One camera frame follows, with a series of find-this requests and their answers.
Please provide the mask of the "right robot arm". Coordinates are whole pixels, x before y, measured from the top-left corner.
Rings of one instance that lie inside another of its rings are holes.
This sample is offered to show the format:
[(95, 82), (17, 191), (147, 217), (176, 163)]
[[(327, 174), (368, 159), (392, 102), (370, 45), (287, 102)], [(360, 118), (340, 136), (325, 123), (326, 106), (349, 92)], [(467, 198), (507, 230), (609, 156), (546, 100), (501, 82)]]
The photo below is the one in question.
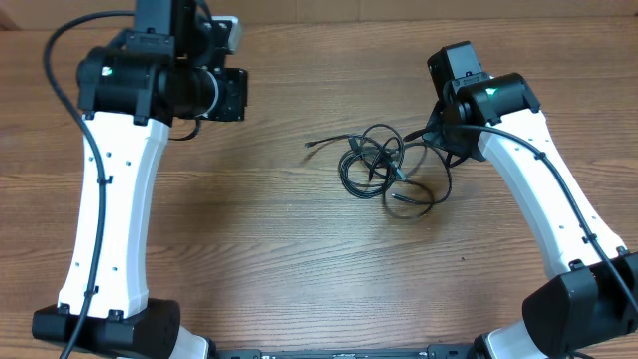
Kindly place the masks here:
[(471, 358), (566, 358), (637, 330), (637, 255), (598, 215), (519, 73), (486, 72), (469, 41), (428, 60), (438, 100), (422, 139), (502, 176), (539, 247), (546, 284), (522, 318), (475, 340)]

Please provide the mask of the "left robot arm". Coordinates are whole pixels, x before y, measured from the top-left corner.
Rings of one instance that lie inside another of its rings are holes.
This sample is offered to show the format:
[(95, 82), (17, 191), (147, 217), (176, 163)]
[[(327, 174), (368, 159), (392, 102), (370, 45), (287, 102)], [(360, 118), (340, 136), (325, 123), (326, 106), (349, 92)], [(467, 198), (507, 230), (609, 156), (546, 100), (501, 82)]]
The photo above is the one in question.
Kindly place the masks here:
[(83, 135), (74, 249), (55, 304), (36, 311), (34, 338), (105, 358), (199, 358), (218, 352), (188, 331), (179, 304), (150, 297), (146, 249), (154, 184), (177, 119), (240, 122), (248, 73), (225, 64), (238, 18), (202, 1), (139, 0), (133, 25), (79, 63), (66, 109)]

